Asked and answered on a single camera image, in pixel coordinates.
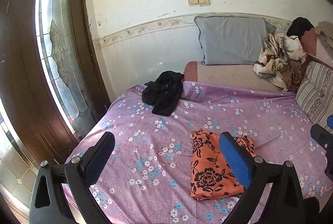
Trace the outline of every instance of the light switch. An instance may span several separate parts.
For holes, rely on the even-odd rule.
[[[200,6],[210,5],[210,0],[199,0]]]
[[[189,2],[189,6],[198,5],[199,4],[199,0],[188,0],[188,2]]]

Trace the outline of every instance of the blue foam pad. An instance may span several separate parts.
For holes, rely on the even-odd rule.
[[[240,147],[238,144],[236,144],[238,148],[235,148],[234,144],[230,142],[226,135],[221,134],[219,138],[219,146],[238,182],[246,188],[249,187],[251,183],[250,167],[239,154],[238,150]]]
[[[327,126],[331,129],[333,129],[333,116],[332,115],[327,118],[326,122],[327,122]]]

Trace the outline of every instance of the screw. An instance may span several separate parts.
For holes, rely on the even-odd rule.
[[[264,160],[263,160],[260,156],[256,156],[256,157],[254,158],[254,161],[260,164],[260,163],[262,163]]]
[[[49,164],[47,160],[41,162],[41,167],[46,167]]]
[[[294,164],[291,161],[287,160],[286,165],[287,165],[287,167],[291,168]]]
[[[77,163],[80,162],[80,160],[81,160],[81,157],[76,156],[76,157],[73,157],[73,158],[72,158],[71,162],[72,162],[73,164],[77,164]]]

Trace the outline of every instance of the decorative wall border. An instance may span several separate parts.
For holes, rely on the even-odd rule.
[[[221,16],[221,17],[250,17],[250,18],[260,18],[264,19],[266,22],[274,25],[277,28],[288,29],[292,23],[290,20],[248,13],[198,13],[190,15],[182,15],[176,17],[169,17],[164,19],[159,19],[151,22],[147,22],[141,25],[130,27],[124,30],[120,30],[113,34],[107,35],[99,40],[94,40],[95,48],[103,48],[111,44],[121,42],[133,37],[140,35],[162,31],[173,28],[190,27],[196,26],[194,23],[194,18],[196,16],[210,17],[210,16]]]

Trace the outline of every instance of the purple floral bedsheet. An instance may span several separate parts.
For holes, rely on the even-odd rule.
[[[331,194],[332,182],[324,174],[325,151],[311,138],[312,123],[294,94],[185,81],[172,116],[162,117],[142,103],[144,88],[135,86],[119,97],[70,156],[83,155],[105,131],[114,133],[115,149],[97,184],[90,187],[113,223],[223,222],[238,198],[196,202],[190,197],[190,134],[200,128],[250,136],[256,154],[267,162],[291,160],[304,198],[321,201]],[[270,187],[266,186],[252,223],[260,216]],[[75,205],[67,185],[64,190]]]

